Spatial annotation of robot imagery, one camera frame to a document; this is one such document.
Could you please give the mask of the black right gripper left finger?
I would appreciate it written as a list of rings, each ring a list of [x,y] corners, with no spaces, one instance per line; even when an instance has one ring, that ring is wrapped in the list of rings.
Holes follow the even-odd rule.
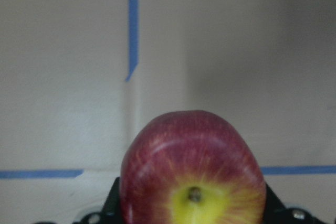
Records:
[[[120,208],[120,197],[119,197],[119,182],[120,178],[117,177],[111,187],[110,192],[103,204],[101,209],[103,221],[102,223],[111,224],[122,224],[123,218]]]

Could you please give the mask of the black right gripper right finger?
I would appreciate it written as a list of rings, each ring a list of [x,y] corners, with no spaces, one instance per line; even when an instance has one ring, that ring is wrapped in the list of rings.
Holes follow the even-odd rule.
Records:
[[[281,214],[286,209],[285,205],[275,194],[272,188],[266,184],[266,203],[262,223],[276,224],[281,222]]]

